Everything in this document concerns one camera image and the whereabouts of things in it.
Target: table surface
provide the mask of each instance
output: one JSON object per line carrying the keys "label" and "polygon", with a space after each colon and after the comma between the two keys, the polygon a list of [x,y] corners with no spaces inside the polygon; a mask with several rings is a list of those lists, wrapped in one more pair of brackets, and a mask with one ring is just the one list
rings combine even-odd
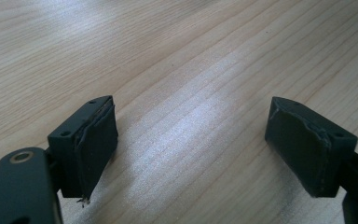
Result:
{"label": "table surface", "polygon": [[358,136],[358,1],[0,1],[0,158],[103,95],[117,153],[65,223],[344,222],[264,132],[281,96]]}

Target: wooden table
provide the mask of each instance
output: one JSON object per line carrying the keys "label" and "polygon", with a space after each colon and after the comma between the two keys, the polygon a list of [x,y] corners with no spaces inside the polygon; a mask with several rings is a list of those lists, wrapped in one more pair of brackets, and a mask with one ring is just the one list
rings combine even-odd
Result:
{"label": "wooden table", "polygon": [[0,158],[109,94],[117,154],[65,223],[343,223],[264,132],[277,95],[358,136],[358,0],[0,1]]}

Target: screw hole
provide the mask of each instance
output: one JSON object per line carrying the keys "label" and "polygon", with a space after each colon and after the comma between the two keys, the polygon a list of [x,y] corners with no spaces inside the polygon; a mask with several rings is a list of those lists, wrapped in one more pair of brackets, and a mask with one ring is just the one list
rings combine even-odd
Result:
{"label": "screw hole", "polygon": [[28,224],[31,222],[31,219],[28,217],[19,217],[16,220],[14,220],[13,222],[11,222],[11,224]]}
{"label": "screw hole", "polygon": [[65,136],[69,135],[70,133],[71,132],[69,132],[69,131],[65,131],[65,132],[60,133],[60,136],[65,137]]}
{"label": "screw hole", "polygon": [[30,160],[33,157],[34,153],[32,151],[22,151],[10,158],[11,163],[22,163]]}
{"label": "screw hole", "polygon": [[344,136],[344,134],[342,134],[342,133],[334,133],[334,135],[335,135],[336,137],[343,137],[343,136]]}

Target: black plastic part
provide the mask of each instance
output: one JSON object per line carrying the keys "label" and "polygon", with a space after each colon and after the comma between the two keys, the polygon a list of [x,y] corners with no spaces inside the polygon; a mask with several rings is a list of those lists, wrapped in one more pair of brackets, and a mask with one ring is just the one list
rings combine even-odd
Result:
{"label": "black plastic part", "polygon": [[117,147],[112,96],[83,105],[48,136],[48,143],[64,170],[62,196],[89,199]]}
{"label": "black plastic part", "polygon": [[62,223],[43,149],[23,148],[0,160],[0,223]]}
{"label": "black plastic part", "polygon": [[346,224],[358,224],[358,200],[353,198],[350,193],[344,198],[342,202],[344,210],[344,219]]}
{"label": "black plastic part", "polygon": [[357,137],[306,106],[271,101],[265,135],[312,197],[335,197],[341,163],[354,154]]}

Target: wood grain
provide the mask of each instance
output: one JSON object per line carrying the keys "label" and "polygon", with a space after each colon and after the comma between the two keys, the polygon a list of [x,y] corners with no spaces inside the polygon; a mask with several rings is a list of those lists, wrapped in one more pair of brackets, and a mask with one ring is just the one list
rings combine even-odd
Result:
{"label": "wood grain", "polygon": [[358,1],[0,1],[0,158],[107,94],[117,154],[65,223],[343,223],[263,137],[274,95],[358,136]]}

